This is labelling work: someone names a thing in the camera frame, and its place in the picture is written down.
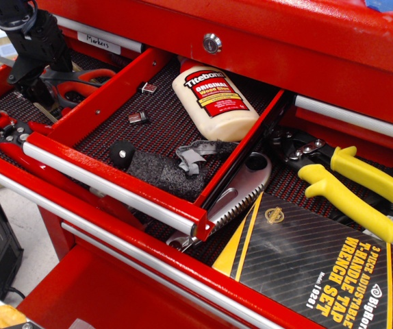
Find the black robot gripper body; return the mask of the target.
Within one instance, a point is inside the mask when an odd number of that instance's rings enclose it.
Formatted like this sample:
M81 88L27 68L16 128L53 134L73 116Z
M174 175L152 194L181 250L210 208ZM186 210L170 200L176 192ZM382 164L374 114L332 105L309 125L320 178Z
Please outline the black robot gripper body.
M59 72L71 72L71 55L57 19L38 8L36 1L0 1L0 29L18 57L38 66L49 65Z

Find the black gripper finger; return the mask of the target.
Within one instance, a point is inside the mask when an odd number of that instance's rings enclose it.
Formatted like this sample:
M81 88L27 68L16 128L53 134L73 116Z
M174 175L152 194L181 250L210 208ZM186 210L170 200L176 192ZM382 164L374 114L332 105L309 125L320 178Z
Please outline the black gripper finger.
M8 83L32 103L53 106L55 99L40 78L46 66L42 60L18 56L8 75Z

